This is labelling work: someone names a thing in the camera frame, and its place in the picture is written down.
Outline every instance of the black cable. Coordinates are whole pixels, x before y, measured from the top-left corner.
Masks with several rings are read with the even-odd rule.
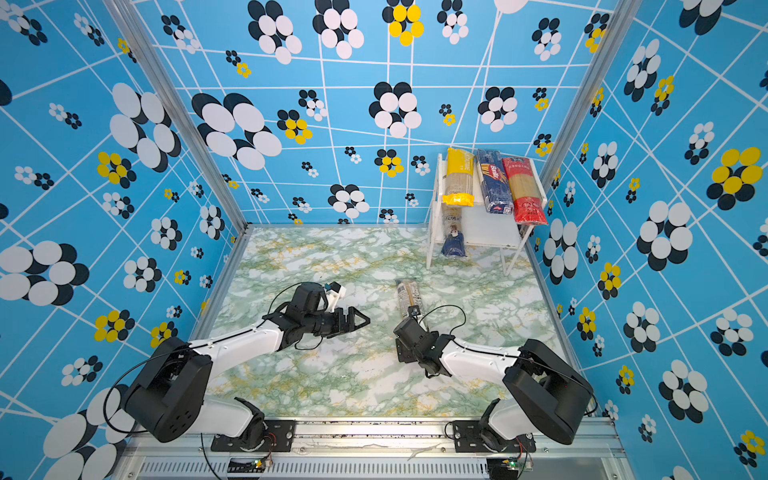
[[[518,480],[520,480],[520,477],[523,476],[523,472],[525,472],[525,466],[528,464],[528,449],[525,449],[525,460],[523,461],[523,468],[518,470]]]
[[[436,306],[436,307],[435,307],[435,308],[433,308],[432,310],[429,310],[429,311],[428,311],[428,312],[427,312],[427,313],[426,313],[426,314],[425,314],[425,315],[422,317],[422,321],[423,321],[423,320],[424,320],[424,319],[427,317],[427,315],[429,315],[430,313],[434,312],[435,310],[437,310],[437,309],[439,309],[439,308],[443,308],[444,306],[455,306],[456,308],[458,308],[459,310],[461,310],[461,311],[462,311],[462,315],[464,315],[464,321],[463,321],[463,322],[461,322],[460,324],[458,324],[457,326],[455,326],[455,327],[453,327],[453,328],[451,329],[451,331],[450,331],[449,335],[452,335],[454,330],[458,329],[460,326],[463,326],[463,325],[465,325],[465,324],[467,323],[467,314],[466,314],[466,312],[464,311],[464,309],[463,309],[463,308],[461,308],[461,307],[460,307],[460,306],[458,306],[458,305],[441,305],[441,306]]]
[[[214,477],[221,480],[221,477],[216,473],[214,470],[214,466],[210,464],[208,461],[208,454],[205,452],[205,444],[203,444],[203,434],[200,433],[200,450],[203,451],[203,457],[205,457],[205,462],[208,464],[208,468],[210,468],[210,472],[214,474]]]
[[[133,372],[135,369],[139,368],[140,366],[144,365],[145,363],[147,363],[147,362],[151,362],[152,360],[155,360],[155,359],[159,359],[159,358],[160,358],[160,357],[162,357],[162,356],[168,356],[168,355],[173,355],[173,354],[175,354],[175,353],[186,352],[187,350],[192,350],[192,349],[191,349],[191,348],[184,348],[184,349],[174,350],[173,352],[169,352],[169,353],[163,353],[163,354],[160,354],[160,355],[151,356],[151,357],[149,357],[148,359],[146,359],[146,360],[144,360],[144,361],[142,361],[142,362],[139,362],[139,363],[137,363],[136,365],[132,366],[132,367],[131,367],[131,369],[129,369],[129,370],[126,372],[126,373],[124,373],[123,375],[121,375],[121,376],[120,376],[120,378],[119,378],[119,379],[117,379],[117,380],[116,380],[116,381],[115,381],[115,382],[112,384],[112,387],[111,387],[111,388],[110,388],[110,389],[107,391],[107,395],[104,397],[104,404],[101,406],[101,414],[104,416],[104,420],[105,420],[105,422],[107,423],[107,425],[109,425],[109,428],[113,429],[113,430],[114,430],[114,431],[116,431],[116,432],[125,433],[125,434],[127,434],[127,435],[133,435],[133,434],[136,434],[136,433],[149,433],[149,430],[136,430],[136,431],[133,431],[133,432],[127,432],[127,431],[125,431],[125,430],[120,430],[119,428],[117,428],[117,427],[115,427],[114,425],[112,425],[112,424],[109,422],[109,418],[107,418],[107,417],[108,417],[108,416],[107,416],[107,401],[109,400],[109,395],[111,395],[111,393],[112,393],[112,390],[114,390],[114,389],[116,389],[116,388],[117,388],[117,386],[118,386],[118,383],[120,383],[120,381],[121,381],[123,378],[125,378],[125,376],[126,376],[128,373],[131,373],[131,372]]]
[[[293,285],[291,285],[291,286],[287,286],[286,288],[284,288],[284,289],[283,289],[283,291],[281,291],[280,293],[278,293],[277,295],[275,295],[275,298],[273,298],[273,299],[272,299],[272,303],[270,303],[270,308],[268,308],[268,309],[266,310],[266,312],[267,312],[267,313],[272,313],[272,305],[274,305],[274,304],[275,304],[275,300],[277,300],[277,297],[278,297],[278,296],[282,295],[282,294],[283,294],[283,292],[285,292],[286,290],[288,290],[290,287],[292,287],[292,286],[297,286],[297,285],[301,285],[302,283],[314,283],[315,285],[320,285],[320,284],[319,284],[319,283],[317,283],[317,282],[298,282],[298,283],[294,283],[294,284],[293,284]]]
[[[451,437],[450,435],[448,435],[448,425],[453,425],[453,421],[446,422],[445,425],[442,427],[442,432],[445,434],[446,438],[451,439],[451,440],[453,440],[455,442],[456,441],[456,437]]]
[[[295,349],[297,349],[297,350],[301,350],[301,351],[303,351],[303,352],[309,352],[310,350],[314,350],[314,349],[316,349],[317,347],[319,347],[319,346],[320,346],[320,343],[323,343],[323,339],[324,339],[324,338],[325,338],[325,337],[321,336],[321,337],[320,337],[320,341],[317,343],[317,345],[315,345],[315,346],[314,346],[314,347],[312,347],[311,349],[300,349],[300,348],[299,348],[299,343],[298,343],[298,342],[296,342],[296,343],[294,343],[294,344],[293,344],[293,348],[295,348]]]

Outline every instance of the blue wallpaper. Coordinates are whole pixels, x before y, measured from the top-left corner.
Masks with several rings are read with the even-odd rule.
[[[0,478],[103,478],[105,390],[191,334],[237,233],[101,2],[0,19]]]
[[[543,166],[616,3],[133,2],[253,223],[423,223],[450,144]]]
[[[531,238],[638,478],[768,478],[768,5],[644,0]]]

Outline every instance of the vent grille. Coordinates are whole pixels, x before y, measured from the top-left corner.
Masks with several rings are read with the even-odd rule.
[[[227,475],[228,462],[211,462],[219,476]],[[140,480],[211,478],[205,460],[148,458]],[[481,458],[277,458],[263,473],[232,473],[231,478],[488,478]]]

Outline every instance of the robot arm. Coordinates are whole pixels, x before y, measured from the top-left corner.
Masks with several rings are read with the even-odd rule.
[[[545,344],[529,339],[522,347],[475,345],[427,332],[413,317],[394,333],[399,360],[419,362],[428,378],[483,379],[509,390],[514,399],[496,399],[481,418],[489,448],[501,451],[507,441],[534,430],[565,445],[573,442],[592,387]]]
[[[184,433],[219,433],[238,439],[244,449],[256,447],[263,437],[264,414],[244,399],[205,395],[209,379],[288,348],[304,333],[331,338],[368,325],[370,319],[354,307],[347,314],[336,308],[345,292],[338,283],[302,283],[290,302],[258,324],[191,343],[177,337],[165,340],[122,395],[122,408],[160,442]],[[358,317],[362,323],[356,323]]]

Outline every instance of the white shelf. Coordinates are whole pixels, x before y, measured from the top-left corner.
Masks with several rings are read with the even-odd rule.
[[[538,178],[536,166],[531,162],[531,169],[534,173],[536,185],[541,194],[541,207],[547,204],[547,196]],[[472,193],[475,196],[473,207],[461,207],[462,209],[462,233],[464,234],[464,244],[473,247],[497,247],[501,249],[511,249],[515,251],[512,263],[509,268],[505,265],[504,251],[501,250],[502,269],[505,274],[509,274],[512,264],[517,260],[525,241],[533,230],[533,226],[525,229],[525,235],[520,238],[518,224],[515,222],[514,215],[489,214],[485,211],[485,202],[483,201],[482,189],[480,187],[480,172],[477,165],[474,165],[475,174],[472,176]],[[442,245],[445,241],[445,235],[442,232],[442,209],[445,207],[442,202],[442,196],[445,192],[444,176],[448,170],[447,162],[442,155],[438,156],[438,167],[435,173],[435,189],[432,195],[432,212],[429,216],[429,248],[427,249],[427,270],[432,264],[432,255],[435,245]]]

